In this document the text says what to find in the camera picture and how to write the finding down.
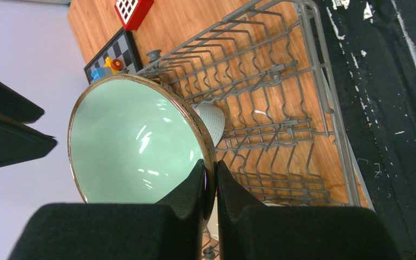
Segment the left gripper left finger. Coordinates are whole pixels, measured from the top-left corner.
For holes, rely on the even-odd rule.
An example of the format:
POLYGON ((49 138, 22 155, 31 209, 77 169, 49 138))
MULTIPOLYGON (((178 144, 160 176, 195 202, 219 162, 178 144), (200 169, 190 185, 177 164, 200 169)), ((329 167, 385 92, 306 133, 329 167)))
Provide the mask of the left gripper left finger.
POLYGON ((40 207, 10 259, 200 259, 205 165, 155 204, 40 207))

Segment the grey wire dish rack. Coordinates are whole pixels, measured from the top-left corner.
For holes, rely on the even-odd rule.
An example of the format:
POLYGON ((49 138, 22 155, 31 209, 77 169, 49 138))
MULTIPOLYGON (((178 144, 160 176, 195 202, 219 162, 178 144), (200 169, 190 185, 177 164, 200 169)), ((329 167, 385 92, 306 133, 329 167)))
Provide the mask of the grey wire dish rack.
MULTIPOLYGON (((314 1, 246 1, 139 74, 223 111, 217 158, 260 202, 365 208, 314 1)), ((218 218, 202 259, 221 259, 218 218)))

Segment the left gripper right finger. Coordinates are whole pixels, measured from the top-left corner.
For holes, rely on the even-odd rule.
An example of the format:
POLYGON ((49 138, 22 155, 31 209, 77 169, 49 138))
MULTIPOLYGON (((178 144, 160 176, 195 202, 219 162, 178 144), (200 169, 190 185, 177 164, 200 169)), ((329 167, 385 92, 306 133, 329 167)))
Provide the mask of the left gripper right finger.
POLYGON ((267 206, 217 165, 221 259, 399 259, 379 217, 362 207, 267 206))

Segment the mint green flower bowl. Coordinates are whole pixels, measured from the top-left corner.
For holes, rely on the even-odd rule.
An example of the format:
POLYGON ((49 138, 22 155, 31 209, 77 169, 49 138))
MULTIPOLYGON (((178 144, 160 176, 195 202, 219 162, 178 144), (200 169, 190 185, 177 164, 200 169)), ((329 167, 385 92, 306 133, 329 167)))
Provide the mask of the mint green flower bowl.
POLYGON ((103 77, 69 119, 68 158, 85 203, 154 204, 202 161, 203 217, 215 202, 216 153, 208 128, 182 98, 136 75, 103 77))

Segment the light teal checked bowl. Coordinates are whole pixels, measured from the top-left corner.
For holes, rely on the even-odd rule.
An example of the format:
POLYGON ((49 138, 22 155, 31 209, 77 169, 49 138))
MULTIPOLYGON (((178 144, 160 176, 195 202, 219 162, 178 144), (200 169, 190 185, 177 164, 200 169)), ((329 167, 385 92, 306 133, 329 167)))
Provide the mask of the light teal checked bowl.
POLYGON ((211 104, 201 103, 191 106, 205 124, 210 137, 217 146, 225 129, 225 115, 223 111, 211 104))

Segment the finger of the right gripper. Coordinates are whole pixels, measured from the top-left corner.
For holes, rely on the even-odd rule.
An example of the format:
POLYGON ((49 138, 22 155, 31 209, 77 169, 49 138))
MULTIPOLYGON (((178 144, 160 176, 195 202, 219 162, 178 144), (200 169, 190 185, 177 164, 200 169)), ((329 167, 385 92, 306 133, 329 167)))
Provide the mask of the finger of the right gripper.
POLYGON ((56 145, 54 137, 0 113, 0 167, 43 158, 56 145))
POLYGON ((45 111, 0 81, 0 113, 20 123, 31 124, 45 111))

